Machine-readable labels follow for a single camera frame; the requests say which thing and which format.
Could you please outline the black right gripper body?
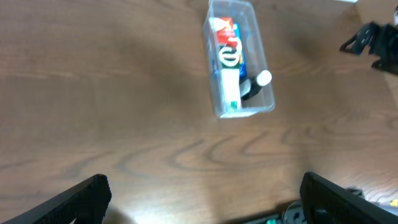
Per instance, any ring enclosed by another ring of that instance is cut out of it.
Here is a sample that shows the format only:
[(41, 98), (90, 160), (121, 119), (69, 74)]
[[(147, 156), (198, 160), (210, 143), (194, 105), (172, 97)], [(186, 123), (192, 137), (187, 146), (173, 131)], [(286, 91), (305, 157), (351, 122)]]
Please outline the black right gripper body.
[(367, 23), (341, 45), (340, 52), (361, 55), (366, 47), (369, 47), (369, 55), (379, 57), (372, 68), (397, 75), (397, 26)]

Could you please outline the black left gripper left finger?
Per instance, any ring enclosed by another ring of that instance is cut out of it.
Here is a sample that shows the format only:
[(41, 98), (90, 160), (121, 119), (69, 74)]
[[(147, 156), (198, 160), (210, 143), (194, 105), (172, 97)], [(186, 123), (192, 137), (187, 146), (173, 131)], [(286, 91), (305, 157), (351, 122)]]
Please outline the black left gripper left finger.
[(101, 224), (111, 197), (107, 177), (96, 174), (5, 223)]

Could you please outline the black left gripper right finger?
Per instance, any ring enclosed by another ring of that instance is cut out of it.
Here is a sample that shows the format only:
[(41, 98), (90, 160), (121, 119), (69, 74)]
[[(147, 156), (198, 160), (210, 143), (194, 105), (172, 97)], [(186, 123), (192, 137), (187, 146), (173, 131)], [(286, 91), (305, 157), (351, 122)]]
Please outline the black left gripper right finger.
[(309, 224), (397, 224), (397, 214), (330, 182), (306, 172), (300, 186), (303, 214)]

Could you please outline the dark bottle white cap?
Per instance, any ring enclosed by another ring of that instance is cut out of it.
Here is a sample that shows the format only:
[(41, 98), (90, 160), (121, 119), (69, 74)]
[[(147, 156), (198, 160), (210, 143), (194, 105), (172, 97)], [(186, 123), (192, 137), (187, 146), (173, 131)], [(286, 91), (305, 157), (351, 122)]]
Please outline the dark bottle white cap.
[(268, 70), (263, 70), (255, 77), (246, 77), (239, 83), (240, 97), (243, 101), (256, 96), (264, 86), (270, 84), (272, 74)]

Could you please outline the blue Kool Fever box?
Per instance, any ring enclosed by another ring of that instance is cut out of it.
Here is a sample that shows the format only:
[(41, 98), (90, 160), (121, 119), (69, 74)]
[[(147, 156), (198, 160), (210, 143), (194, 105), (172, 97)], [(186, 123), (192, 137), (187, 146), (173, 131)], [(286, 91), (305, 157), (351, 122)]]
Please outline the blue Kool Fever box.
[[(243, 43), (242, 43), (242, 40), (241, 40), (241, 34), (240, 34), (239, 26), (237, 25), (237, 23), (234, 23), (234, 29), (235, 29), (235, 32), (236, 32), (236, 36), (237, 36), (236, 40), (237, 40), (237, 44), (238, 44), (237, 47), (236, 47), (236, 50), (240, 53), (240, 67), (238, 68), (238, 70), (239, 70), (239, 78), (242, 80), (243, 78), (246, 78), (247, 75), (248, 75), (247, 74), (247, 70), (246, 70), (246, 61), (245, 61), (245, 58), (244, 58)], [(218, 51), (219, 51), (219, 46), (225, 46), (225, 45), (220, 45), (217, 40), (216, 40), (216, 43), (217, 43)]]

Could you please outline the white green medicine box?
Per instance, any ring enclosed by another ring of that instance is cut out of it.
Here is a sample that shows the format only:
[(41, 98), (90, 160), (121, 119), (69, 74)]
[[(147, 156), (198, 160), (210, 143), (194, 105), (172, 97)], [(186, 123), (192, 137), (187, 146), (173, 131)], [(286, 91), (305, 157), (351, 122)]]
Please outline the white green medicine box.
[(241, 109), (241, 96), (239, 89), (239, 70), (224, 68), (221, 70), (221, 87), (223, 99), (229, 109)]

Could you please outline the red white small box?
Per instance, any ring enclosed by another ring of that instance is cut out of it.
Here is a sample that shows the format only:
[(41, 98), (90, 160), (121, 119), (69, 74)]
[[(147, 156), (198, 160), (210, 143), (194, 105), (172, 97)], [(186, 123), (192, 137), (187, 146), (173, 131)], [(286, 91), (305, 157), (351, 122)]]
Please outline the red white small box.
[(233, 49), (237, 47), (237, 36), (232, 17), (211, 17), (209, 22), (220, 45), (226, 45)]

